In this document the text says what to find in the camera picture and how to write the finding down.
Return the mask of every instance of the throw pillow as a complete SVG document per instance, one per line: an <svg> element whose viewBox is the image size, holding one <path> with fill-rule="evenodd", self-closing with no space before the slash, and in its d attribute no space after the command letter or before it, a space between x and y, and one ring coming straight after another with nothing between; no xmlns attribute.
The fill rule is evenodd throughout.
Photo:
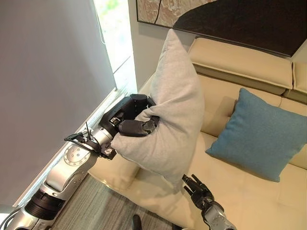
<svg viewBox="0 0 307 230"><path fill-rule="evenodd" d="M117 134L111 146L124 158L166 178L176 191L194 154L204 99L192 62L175 32L169 30L150 87L156 103L136 119L160 121L146 137Z"/></svg>
<svg viewBox="0 0 307 230"><path fill-rule="evenodd" d="M246 89L225 130L206 150L279 182L280 173L307 142L307 117L267 104Z"/></svg>

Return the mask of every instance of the black shoe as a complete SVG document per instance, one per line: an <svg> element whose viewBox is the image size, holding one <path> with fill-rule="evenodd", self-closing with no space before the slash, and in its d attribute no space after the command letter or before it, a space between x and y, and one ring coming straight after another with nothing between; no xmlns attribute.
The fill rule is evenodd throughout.
<svg viewBox="0 0 307 230"><path fill-rule="evenodd" d="M132 230L142 230L141 218L138 215L132 217Z"/></svg>

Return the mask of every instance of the blue pillow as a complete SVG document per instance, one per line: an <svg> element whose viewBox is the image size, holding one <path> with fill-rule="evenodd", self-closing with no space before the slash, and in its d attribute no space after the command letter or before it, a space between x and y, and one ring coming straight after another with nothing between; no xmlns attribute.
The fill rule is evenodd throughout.
<svg viewBox="0 0 307 230"><path fill-rule="evenodd" d="M241 88L225 130L206 152L279 182L307 142L307 117L267 104Z"/></svg>

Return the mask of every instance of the sofa cushion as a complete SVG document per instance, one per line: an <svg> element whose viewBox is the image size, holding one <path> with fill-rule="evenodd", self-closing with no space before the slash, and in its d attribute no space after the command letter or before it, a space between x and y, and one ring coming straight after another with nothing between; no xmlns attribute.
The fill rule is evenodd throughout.
<svg viewBox="0 0 307 230"><path fill-rule="evenodd" d="M199 75L199 79L206 105L201 130L218 137L234 111L242 86L202 75ZM246 89L273 106L279 106L281 102L280 96L248 87Z"/></svg>
<svg viewBox="0 0 307 230"><path fill-rule="evenodd" d="M136 120L159 116L154 132L141 138L117 134L111 146L140 167L163 175L178 190L201 129L204 101L195 69L173 30L167 34L150 96L156 105Z"/></svg>
<svg viewBox="0 0 307 230"><path fill-rule="evenodd" d="M293 89L307 94L307 63L293 63Z"/></svg>
<svg viewBox="0 0 307 230"><path fill-rule="evenodd" d="M271 106L246 89L226 129L206 152L279 181L279 174L307 142L307 117Z"/></svg>
<svg viewBox="0 0 307 230"><path fill-rule="evenodd" d="M208 186L237 229L307 229L306 170L288 164L279 183L261 179L206 154L216 139L199 134L188 175L195 174ZM131 187L119 193L179 226L209 229L187 192L182 188L173 194L159 175L140 169Z"/></svg>
<svg viewBox="0 0 307 230"><path fill-rule="evenodd" d="M287 98L282 98L282 102L279 107L284 110L291 111L293 113L307 116L307 105L289 100ZM298 154L294 155L294 157L290 160L289 163L301 167L303 169L307 169L307 144Z"/></svg>
<svg viewBox="0 0 307 230"><path fill-rule="evenodd" d="M88 173L108 187L125 190L134 180L138 170L139 166L136 163L130 162L117 154L111 161L98 158L96 164Z"/></svg>
<svg viewBox="0 0 307 230"><path fill-rule="evenodd" d="M195 39L189 55L200 74L277 95L292 88L291 62L281 57L206 38Z"/></svg>
<svg viewBox="0 0 307 230"><path fill-rule="evenodd" d="M307 63L293 63L293 89L284 96L307 104Z"/></svg>

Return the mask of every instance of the robotic arm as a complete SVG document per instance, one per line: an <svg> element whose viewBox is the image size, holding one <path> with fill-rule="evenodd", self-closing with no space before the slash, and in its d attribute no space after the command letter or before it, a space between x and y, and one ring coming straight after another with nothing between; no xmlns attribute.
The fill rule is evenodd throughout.
<svg viewBox="0 0 307 230"><path fill-rule="evenodd" d="M16 210L6 223L2 223L4 229L50 229L87 171L96 163L97 157L114 158L116 152L110 147L110 142L118 132L125 136L142 137L155 129L159 121L157 116L152 116L147 122L134 120L141 111L153 105L153 100L146 95L132 94L105 113L94 131L87 127L85 131L65 138L71 145L65 149L64 156L52 168L31 200Z"/></svg>
<svg viewBox="0 0 307 230"><path fill-rule="evenodd" d="M226 218L223 207L214 200L208 187L193 174L192 178L183 175L182 180L187 184L184 189L191 196L195 206L201 210L203 221L210 230L236 230Z"/></svg>

